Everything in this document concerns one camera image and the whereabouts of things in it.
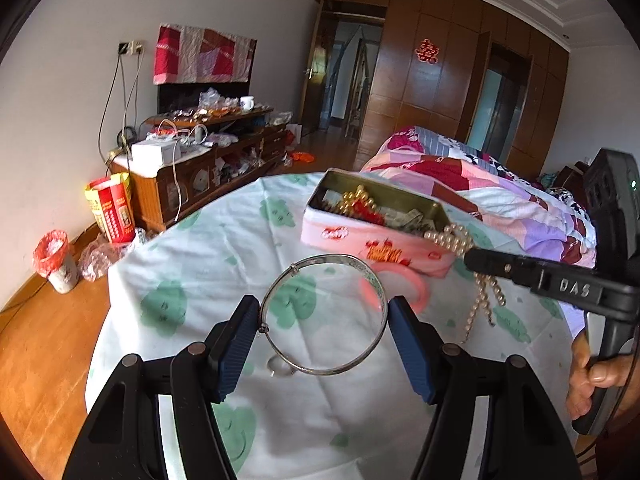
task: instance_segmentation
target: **trash can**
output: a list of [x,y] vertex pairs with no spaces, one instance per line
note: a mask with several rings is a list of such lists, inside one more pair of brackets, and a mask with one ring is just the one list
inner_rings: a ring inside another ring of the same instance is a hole
[[60,294],[68,293],[78,283],[78,267],[71,256],[71,246],[64,231],[45,234],[33,251],[33,268],[47,278]]

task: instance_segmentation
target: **pink bangle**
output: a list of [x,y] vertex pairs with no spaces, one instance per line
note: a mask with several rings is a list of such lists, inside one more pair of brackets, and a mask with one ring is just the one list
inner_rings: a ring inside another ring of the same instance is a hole
[[[420,314],[427,307],[430,297],[429,287],[417,272],[411,270],[407,266],[391,264],[388,262],[367,262],[367,264],[376,274],[379,272],[394,272],[413,285],[415,290],[418,292],[418,299],[412,301],[409,305],[416,314]],[[378,299],[376,292],[373,290],[371,284],[364,278],[360,279],[360,291],[364,300],[370,304],[370,306],[377,310],[380,309],[380,300]]]

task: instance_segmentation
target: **human hand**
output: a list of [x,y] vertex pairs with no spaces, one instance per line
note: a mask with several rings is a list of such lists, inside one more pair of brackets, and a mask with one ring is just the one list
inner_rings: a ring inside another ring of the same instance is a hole
[[[573,359],[569,374],[569,392],[566,396],[566,408],[571,419],[586,415],[591,409],[591,396],[596,388],[624,386],[631,370],[632,355],[618,356],[608,361],[594,364],[587,370],[590,350],[584,330],[580,332],[571,345]],[[640,366],[636,367],[625,397],[620,402],[616,418],[631,408],[638,406],[640,399]]]

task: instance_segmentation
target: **wall socket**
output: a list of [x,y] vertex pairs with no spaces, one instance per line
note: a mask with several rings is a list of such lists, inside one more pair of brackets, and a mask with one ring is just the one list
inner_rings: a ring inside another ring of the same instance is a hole
[[145,49],[145,42],[142,40],[128,41],[127,43],[118,44],[118,54],[120,56],[133,56],[134,54],[142,54]]

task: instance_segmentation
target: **blue gripper pad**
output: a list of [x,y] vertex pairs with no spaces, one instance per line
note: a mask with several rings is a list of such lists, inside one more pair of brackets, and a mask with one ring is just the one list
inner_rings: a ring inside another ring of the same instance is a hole
[[[424,402],[432,404],[436,396],[436,386],[432,378],[433,362],[430,364],[430,359],[438,358],[442,340],[431,325],[418,321],[404,296],[396,296],[389,301],[388,323],[414,392],[420,395]],[[424,336],[433,336],[433,333],[429,333],[425,328],[433,330],[436,338],[434,341],[426,340]],[[433,349],[437,349],[438,353],[431,354]]]
[[214,345],[222,345],[218,359],[218,387],[220,402],[238,385],[242,367],[254,342],[258,330],[258,308],[260,303],[253,296],[242,298],[223,333]]

